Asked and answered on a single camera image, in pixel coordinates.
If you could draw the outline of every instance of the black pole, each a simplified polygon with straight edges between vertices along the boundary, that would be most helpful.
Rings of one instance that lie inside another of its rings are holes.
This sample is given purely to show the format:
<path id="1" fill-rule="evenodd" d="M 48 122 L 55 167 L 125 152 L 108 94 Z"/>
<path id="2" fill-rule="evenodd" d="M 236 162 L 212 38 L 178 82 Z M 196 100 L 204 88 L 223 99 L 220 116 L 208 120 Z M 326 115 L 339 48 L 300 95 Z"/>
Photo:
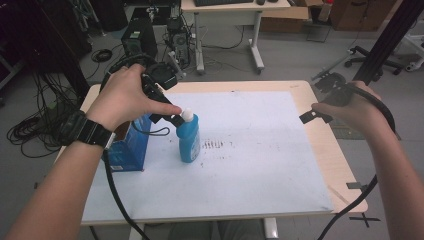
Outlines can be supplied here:
<path id="1" fill-rule="evenodd" d="M 423 0 L 404 0 L 365 58 L 353 80 L 370 84 L 424 9 Z"/>

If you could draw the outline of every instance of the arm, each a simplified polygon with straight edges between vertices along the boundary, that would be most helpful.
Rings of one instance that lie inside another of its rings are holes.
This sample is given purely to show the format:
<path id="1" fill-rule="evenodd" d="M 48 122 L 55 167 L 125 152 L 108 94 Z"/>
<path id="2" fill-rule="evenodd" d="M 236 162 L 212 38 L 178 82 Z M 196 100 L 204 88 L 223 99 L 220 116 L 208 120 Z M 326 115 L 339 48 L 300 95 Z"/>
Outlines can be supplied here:
<path id="1" fill-rule="evenodd" d="M 180 114 L 171 104 L 148 99 L 141 90 L 141 65 L 113 74 L 87 111 L 87 118 L 114 131 L 145 113 Z M 6 239 L 76 239 L 84 205 L 103 149 L 81 142 L 66 147 Z"/>
<path id="2" fill-rule="evenodd" d="M 363 82 L 356 86 L 378 97 Z M 379 110 L 359 96 L 345 107 L 315 103 L 312 108 L 364 135 L 373 154 L 390 238 L 424 239 L 424 184 Z"/>

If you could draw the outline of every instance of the label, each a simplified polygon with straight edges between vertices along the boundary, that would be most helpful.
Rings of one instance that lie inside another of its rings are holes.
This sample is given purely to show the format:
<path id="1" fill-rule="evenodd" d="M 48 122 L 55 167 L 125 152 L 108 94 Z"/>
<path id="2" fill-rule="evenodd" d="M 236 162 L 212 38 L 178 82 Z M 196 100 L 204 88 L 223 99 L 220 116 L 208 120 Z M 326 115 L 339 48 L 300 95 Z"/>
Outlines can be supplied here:
<path id="1" fill-rule="evenodd" d="M 194 159 L 197 158 L 200 152 L 200 137 L 199 137 L 199 131 L 197 131 L 196 138 L 194 139 L 194 143 L 191 146 L 190 156 L 191 161 L 194 161 Z"/>

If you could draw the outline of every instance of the hand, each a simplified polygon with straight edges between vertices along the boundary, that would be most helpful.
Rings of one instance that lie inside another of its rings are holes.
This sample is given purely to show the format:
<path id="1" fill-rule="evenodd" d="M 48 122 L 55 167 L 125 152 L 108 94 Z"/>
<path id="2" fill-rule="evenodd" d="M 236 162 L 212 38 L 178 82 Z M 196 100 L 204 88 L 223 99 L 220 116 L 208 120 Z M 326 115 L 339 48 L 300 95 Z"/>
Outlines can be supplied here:
<path id="1" fill-rule="evenodd" d="M 381 100 L 381 97 L 366 86 L 364 82 L 353 81 L 352 84 Z M 342 120 L 365 136 L 372 134 L 376 129 L 389 127 L 383 114 L 368 102 L 368 100 L 357 94 L 354 94 L 349 104 L 344 107 L 335 107 L 325 103 L 314 103 L 312 104 L 312 109 Z"/>
<path id="2" fill-rule="evenodd" d="M 132 121 L 146 113 L 177 115 L 181 108 L 149 99 L 141 89 L 144 67 L 133 64 L 112 74 L 90 109 L 87 118 L 114 131 L 124 122 Z"/>

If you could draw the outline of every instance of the white bottle cap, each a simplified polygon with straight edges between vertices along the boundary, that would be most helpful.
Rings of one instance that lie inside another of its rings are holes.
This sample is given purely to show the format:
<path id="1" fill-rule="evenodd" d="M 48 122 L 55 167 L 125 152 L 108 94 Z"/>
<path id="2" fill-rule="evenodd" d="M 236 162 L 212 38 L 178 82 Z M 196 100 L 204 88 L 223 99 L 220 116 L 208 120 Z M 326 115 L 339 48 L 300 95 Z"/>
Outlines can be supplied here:
<path id="1" fill-rule="evenodd" d="M 181 117 L 184 119 L 185 122 L 191 122 L 193 120 L 193 111 L 191 108 L 186 108 L 182 113 Z"/>

